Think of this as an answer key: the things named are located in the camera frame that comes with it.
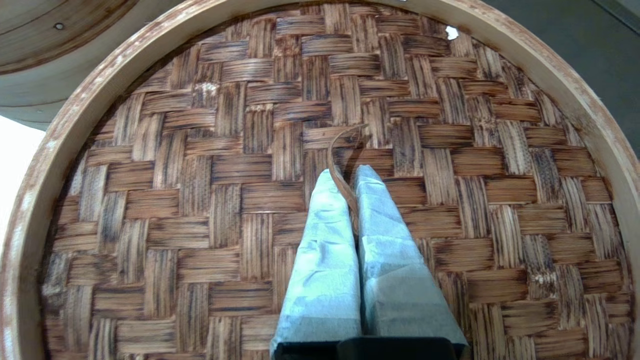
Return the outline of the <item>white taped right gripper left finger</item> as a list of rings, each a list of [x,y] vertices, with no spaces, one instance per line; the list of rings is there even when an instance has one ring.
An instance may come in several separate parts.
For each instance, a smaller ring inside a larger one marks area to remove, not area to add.
[[[270,355],[360,337],[361,282],[348,204],[329,170],[318,176]]]

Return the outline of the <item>dark woven bamboo lid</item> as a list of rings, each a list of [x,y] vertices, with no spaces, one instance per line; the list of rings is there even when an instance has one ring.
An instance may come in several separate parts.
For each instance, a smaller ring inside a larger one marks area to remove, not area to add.
[[[33,158],[0,360],[268,356],[318,175],[370,165],[486,359],[640,360],[640,163],[482,0],[187,0]]]

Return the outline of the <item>small bamboo steamer stack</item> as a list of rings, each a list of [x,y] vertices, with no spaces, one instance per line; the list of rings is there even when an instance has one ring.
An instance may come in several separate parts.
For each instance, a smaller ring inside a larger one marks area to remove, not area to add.
[[[185,0],[0,0],[0,116],[45,131],[113,50]]]

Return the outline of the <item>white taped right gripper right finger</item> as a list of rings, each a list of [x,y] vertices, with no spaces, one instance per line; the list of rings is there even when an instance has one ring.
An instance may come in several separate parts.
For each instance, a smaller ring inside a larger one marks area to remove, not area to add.
[[[357,168],[355,193],[365,332],[384,338],[445,338],[466,349],[464,332],[371,166]]]

